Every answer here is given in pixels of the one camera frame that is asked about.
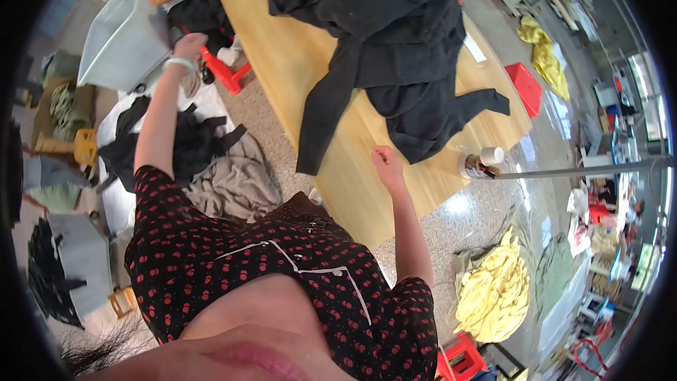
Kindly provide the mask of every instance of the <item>white bin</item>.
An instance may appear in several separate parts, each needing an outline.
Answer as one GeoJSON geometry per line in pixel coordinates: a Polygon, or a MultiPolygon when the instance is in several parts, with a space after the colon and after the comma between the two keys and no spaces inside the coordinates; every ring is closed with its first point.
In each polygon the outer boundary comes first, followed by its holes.
{"type": "Polygon", "coordinates": [[[161,7],[148,0],[110,0],[89,28],[77,84],[131,92],[170,53],[161,7]]]}

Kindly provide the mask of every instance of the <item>lips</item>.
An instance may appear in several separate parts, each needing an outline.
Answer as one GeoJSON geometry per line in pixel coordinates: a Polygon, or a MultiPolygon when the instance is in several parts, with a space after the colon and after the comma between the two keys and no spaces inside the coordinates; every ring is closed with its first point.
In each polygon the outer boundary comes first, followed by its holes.
{"type": "Polygon", "coordinates": [[[204,353],[204,356],[221,364],[255,365],[285,381],[311,381],[287,356],[256,343],[238,343],[224,350],[204,353]]]}

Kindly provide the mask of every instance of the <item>wooden table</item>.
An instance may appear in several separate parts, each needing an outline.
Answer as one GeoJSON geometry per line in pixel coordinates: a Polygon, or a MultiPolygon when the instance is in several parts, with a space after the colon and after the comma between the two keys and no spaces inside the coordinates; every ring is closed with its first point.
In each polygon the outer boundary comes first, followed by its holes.
{"type": "MultiPolygon", "coordinates": [[[[284,132],[298,150],[305,98],[327,73],[336,39],[325,30],[292,17],[271,17],[267,0],[221,2],[284,132]]],[[[460,154],[477,152],[486,146],[508,150],[531,129],[519,95],[493,50],[467,17],[465,27],[487,60],[476,63],[463,47],[458,59],[456,93],[495,88],[510,99],[511,116],[484,111],[454,136],[443,151],[405,166],[404,176],[420,218],[469,183],[456,170],[460,154]]],[[[355,241],[369,247],[394,234],[391,200],[371,163],[370,153],[376,145],[392,146],[385,119],[377,114],[364,90],[354,90],[319,174],[313,178],[334,220],[355,241]]]]}

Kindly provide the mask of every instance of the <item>red cable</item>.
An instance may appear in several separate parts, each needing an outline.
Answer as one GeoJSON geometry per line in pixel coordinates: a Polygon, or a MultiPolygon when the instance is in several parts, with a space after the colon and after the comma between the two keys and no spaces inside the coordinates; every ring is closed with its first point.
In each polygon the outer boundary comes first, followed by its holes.
{"type": "Polygon", "coordinates": [[[585,363],[583,363],[583,362],[581,362],[580,360],[578,360],[578,349],[579,349],[580,346],[583,345],[583,344],[588,344],[588,346],[590,346],[590,348],[592,349],[592,351],[595,352],[595,354],[597,355],[597,360],[599,360],[599,363],[602,365],[602,368],[603,368],[605,371],[608,371],[608,370],[609,370],[609,369],[607,368],[607,366],[604,364],[604,360],[602,360],[602,356],[599,354],[599,350],[597,350],[597,346],[595,346],[594,343],[593,343],[592,341],[590,341],[590,340],[587,340],[587,339],[581,340],[578,344],[576,344],[576,346],[573,348],[573,358],[576,360],[576,363],[577,363],[581,368],[585,369],[586,371],[590,372],[592,375],[595,375],[596,377],[598,377],[598,378],[601,380],[601,379],[602,379],[602,376],[601,376],[601,374],[600,374],[599,372],[593,371],[592,369],[588,368],[588,367],[585,365],[585,363]]]}

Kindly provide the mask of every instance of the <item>yellow fabric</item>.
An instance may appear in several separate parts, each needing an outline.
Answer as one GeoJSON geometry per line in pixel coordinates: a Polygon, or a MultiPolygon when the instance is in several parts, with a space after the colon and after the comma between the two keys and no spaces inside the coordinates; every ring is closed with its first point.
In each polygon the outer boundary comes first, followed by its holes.
{"type": "Polygon", "coordinates": [[[529,309],[529,277],[512,227],[484,261],[463,276],[456,309],[460,323],[480,343],[500,343],[521,325],[529,309]]]}
{"type": "Polygon", "coordinates": [[[531,15],[522,17],[517,35],[522,41],[533,44],[531,52],[533,67],[553,88],[555,94],[568,101],[569,85],[567,78],[564,77],[562,65],[554,56],[553,41],[531,15]]]}

